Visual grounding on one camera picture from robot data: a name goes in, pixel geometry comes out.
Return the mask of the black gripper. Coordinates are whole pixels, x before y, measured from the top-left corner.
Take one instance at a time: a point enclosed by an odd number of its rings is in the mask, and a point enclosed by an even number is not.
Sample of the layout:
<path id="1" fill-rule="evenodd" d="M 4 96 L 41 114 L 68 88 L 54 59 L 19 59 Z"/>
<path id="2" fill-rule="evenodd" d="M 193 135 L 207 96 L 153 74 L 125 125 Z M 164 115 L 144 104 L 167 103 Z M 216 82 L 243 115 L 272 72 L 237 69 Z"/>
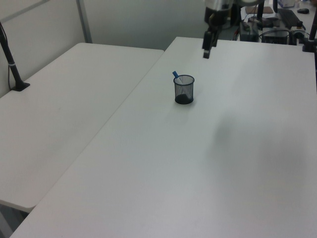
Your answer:
<path id="1" fill-rule="evenodd" d="M 202 45 L 202 49 L 204 50 L 203 58 L 208 59 L 210 57 L 211 48 L 217 46 L 219 32 L 226 24 L 230 12 L 231 10 L 216 11 L 210 8 L 205 9 L 204 21 L 208 25 L 208 29 L 204 33 Z"/>

